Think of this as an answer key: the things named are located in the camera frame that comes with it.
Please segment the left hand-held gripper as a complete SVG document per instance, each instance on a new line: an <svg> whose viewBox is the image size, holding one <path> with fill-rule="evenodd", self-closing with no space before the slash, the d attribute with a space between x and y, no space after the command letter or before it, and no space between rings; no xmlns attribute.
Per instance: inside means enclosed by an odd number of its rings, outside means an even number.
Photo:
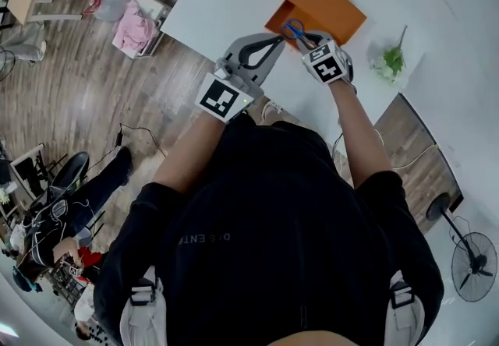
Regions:
<svg viewBox="0 0 499 346"><path fill-rule="evenodd" d="M251 34L236 39L219 58L214 70L201 83L197 107L225 124L264 94L263 83L284 51L285 38L272 33ZM264 50L256 63L250 58Z"/></svg>

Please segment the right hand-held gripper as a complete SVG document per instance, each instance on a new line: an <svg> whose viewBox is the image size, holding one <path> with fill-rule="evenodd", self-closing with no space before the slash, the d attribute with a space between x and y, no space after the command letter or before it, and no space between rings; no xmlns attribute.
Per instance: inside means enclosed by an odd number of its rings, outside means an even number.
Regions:
<svg viewBox="0 0 499 346"><path fill-rule="evenodd" d="M302 41L296 44L302 56L302 62L314 79L323 84L334 81L352 83L354 69L350 56L339 47L332 36L322 30L311 30L310 40L322 44L311 49Z"/></svg>

